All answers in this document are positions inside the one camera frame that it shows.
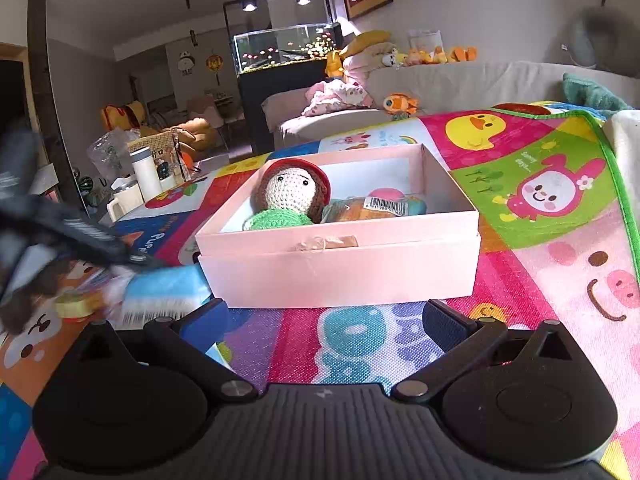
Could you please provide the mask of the blue white snack packet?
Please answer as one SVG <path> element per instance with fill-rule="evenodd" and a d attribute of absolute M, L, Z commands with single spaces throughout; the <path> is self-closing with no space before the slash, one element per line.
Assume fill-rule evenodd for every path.
<path fill-rule="evenodd" d="M 213 298 L 198 264 L 122 272 L 103 292 L 104 318 L 116 330 L 138 330 L 154 318 L 178 320 Z"/>

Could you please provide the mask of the pink teal toy ball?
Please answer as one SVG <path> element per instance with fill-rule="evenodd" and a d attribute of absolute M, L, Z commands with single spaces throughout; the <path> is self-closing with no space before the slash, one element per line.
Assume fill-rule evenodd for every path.
<path fill-rule="evenodd" d="M 416 195 L 406 195 L 396 188 L 377 188 L 363 200 L 363 208 L 396 217 L 426 213 L 426 203 Z"/>

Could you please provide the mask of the packaged orange bread bun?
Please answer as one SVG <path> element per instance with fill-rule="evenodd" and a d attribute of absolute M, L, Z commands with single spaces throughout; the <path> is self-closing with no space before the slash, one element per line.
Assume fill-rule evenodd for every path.
<path fill-rule="evenodd" d="M 331 200 L 322 212 L 322 223 L 405 217 L 409 206 L 404 200 L 384 200 L 374 196 Z"/>

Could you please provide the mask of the crochet doll red hat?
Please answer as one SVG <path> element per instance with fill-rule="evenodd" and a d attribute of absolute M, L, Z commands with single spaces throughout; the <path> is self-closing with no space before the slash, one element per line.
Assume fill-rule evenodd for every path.
<path fill-rule="evenodd" d="M 317 224 L 330 199 L 330 181 L 319 166 L 301 158 L 277 159 L 254 189 L 253 214 L 243 223 L 243 230 Z"/>

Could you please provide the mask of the white mug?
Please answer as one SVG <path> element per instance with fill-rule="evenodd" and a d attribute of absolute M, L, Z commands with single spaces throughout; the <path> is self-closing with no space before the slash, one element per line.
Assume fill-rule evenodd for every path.
<path fill-rule="evenodd" d="M 116 222 L 142 204 L 143 197 L 139 185 L 135 183 L 117 190 L 112 200 L 106 205 L 106 210 L 111 222 Z"/>

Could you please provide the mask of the clear plastic bag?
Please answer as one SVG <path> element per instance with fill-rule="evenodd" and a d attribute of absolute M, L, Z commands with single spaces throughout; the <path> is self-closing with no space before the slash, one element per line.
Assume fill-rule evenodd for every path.
<path fill-rule="evenodd" d="M 128 143 L 140 138 L 139 131 L 115 128 L 87 148 L 87 154 L 100 176 L 112 184 L 117 178 L 128 177 L 134 172 Z"/>

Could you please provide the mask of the colourful cartoon play mat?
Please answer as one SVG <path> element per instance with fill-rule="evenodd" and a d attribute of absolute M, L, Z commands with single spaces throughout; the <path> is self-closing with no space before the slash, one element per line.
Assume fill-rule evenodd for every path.
<path fill-rule="evenodd" d="M 444 354 L 423 328 L 432 299 L 232 308 L 213 293 L 229 314 L 206 354 L 259 393 L 216 401 L 151 363 L 146 323 L 116 330 L 104 308 L 61 320 L 58 296 L 113 278 L 75 261 L 2 341 L 2 477 L 637 478 L 639 232 L 589 113 L 471 110 L 343 133 L 179 185 L 116 235 L 202 270 L 196 233 L 266 162 L 404 144 L 424 145 L 478 212 L 472 294 L 432 299 L 506 324 L 486 364 L 428 402 L 400 402 L 393 386 Z"/>

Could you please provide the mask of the pink cardboard box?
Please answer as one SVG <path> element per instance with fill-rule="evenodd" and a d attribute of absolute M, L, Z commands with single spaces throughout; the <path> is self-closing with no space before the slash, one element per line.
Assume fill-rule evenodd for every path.
<path fill-rule="evenodd" d="M 213 293 L 232 308 L 334 308 L 472 294 L 478 212 L 422 144 L 306 156 L 337 200 L 394 188 L 425 214 L 247 231 L 266 162 L 204 223 L 195 239 Z"/>

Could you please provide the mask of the yellow duck bag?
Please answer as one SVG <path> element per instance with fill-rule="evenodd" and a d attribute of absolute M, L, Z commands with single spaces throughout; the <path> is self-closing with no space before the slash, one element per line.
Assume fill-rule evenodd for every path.
<path fill-rule="evenodd" d="M 100 117 L 106 132 L 116 128 L 139 129 L 145 122 L 145 109 L 139 101 L 123 106 L 107 105 L 100 110 Z"/>

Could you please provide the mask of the woven wicker basket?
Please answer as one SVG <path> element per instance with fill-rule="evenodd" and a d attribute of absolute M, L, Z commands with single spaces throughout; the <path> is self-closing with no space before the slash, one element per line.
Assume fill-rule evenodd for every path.
<path fill-rule="evenodd" d="M 152 134 L 152 136 L 142 136 L 128 142 L 127 148 L 130 154 L 139 148 L 149 148 L 155 165 L 160 166 L 163 162 L 167 162 L 169 170 L 178 184 L 183 184 L 191 179 L 190 170 L 182 159 L 180 143 L 174 130 L 166 130 Z"/>

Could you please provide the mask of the orange fish plush toy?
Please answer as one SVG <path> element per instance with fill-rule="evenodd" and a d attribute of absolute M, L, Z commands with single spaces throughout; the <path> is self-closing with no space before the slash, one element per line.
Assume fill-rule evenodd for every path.
<path fill-rule="evenodd" d="M 413 115 L 418 111 L 419 105 L 416 99 L 403 93 L 392 93 L 383 100 L 383 108 L 388 114 Z"/>

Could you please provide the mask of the beige sofa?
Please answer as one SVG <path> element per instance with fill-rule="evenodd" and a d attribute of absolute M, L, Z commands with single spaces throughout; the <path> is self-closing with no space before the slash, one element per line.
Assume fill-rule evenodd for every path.
<path fill-rule="evenodd" d="M 611 90 L 633 108 L 639 106 L 637 78 L 588 70 L 570 65 L 534 62 L 467 62 L 381 68 L 370 73 L 364 88 L 373 105 L 363 110 L 298 117 L 282 122 L 274 136 L 282 138 L 277 148 L 292 148 L 364 127 L 390 121 L 382 101 L 391 93 L 405 93 L 418 100 L 421 115 L 479 110 L 496 104 L 565 100 L 565 73 L 591 79 Z"/>

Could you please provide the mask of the black fish tank cabinet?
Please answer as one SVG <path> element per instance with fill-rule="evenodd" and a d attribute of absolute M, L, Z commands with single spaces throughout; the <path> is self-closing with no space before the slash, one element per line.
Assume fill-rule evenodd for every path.
<path fill-rule="evenodd" d="M 306 91 L 324 79 L 324 61 L 305 61 L 242 73 L 238 86 L 255 155 L 282 145 L 277 126 L 298 117 L 307 106 Z"/>

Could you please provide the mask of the pink floral blanket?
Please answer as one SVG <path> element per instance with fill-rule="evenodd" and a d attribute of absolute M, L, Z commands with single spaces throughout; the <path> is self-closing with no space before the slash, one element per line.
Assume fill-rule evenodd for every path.
<path fill-rule="evenodd" d="M 307 106 L 303 109 L 305 117 L 320 116 L 341 110 L 359 110 L 370 108 L 373 99 L 357 81 L 344 82 L 332 79 L 314 84 L 305 93 Z"/>

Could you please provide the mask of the teal green cloth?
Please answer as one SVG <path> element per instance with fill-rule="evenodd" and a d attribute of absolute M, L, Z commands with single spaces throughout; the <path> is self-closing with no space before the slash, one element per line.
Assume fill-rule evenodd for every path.
<path fill-rule="evenodd" d="M 602 115 L 611 116 L 622 110 L 631 110 L 622 98 L 591 79 L 565 73 L 562 88 L 567 103 L 592 108 Z"/>

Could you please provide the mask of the yellow duck plush row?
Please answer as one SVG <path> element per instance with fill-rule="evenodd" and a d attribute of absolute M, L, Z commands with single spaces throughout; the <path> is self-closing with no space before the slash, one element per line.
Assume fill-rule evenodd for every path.
<path fill-rule="evenodd" d="M 473 62 L 477 60 L 476 47 L 453 47 L 445 51 L 436 46 L 432 52 L 410 49 L 408 54 L 400 53 L 397 49 L 384 54 L 382 64 L 385 67 L 408 67 L 416 65 L 439 65 L 450 63 Z"/>

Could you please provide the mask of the glass fish tank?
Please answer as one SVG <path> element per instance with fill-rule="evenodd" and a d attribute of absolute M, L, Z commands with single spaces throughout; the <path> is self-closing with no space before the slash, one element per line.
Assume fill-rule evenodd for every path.
<path fill-rule="evenodd" d="M 344 44 L 330 0 L 232 0 L 224 21 L 237 75 L 324 60 Z"/>

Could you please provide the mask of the yellow pillow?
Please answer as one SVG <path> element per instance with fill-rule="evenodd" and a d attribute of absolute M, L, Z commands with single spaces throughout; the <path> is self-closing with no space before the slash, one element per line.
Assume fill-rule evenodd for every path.
<path fill-rule="evenodd" d="M 349 58 L 367 49 L 367 47 L 371 47 L 374 44 L 382 44 L 388 40 L 390 40 L 390 32 L 386 32 L 385 30 L 362 32 L 341 50 L 340 57 Z"/>

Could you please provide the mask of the grey neck pillow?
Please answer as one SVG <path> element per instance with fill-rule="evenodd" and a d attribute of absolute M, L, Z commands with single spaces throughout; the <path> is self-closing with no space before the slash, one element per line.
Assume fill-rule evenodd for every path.
<path fill-rule="evenodd" d="M 577 66 L 639 76 L 639 24 L 608 0 L 588 6 L 567 25 L 562 49 Z"/>

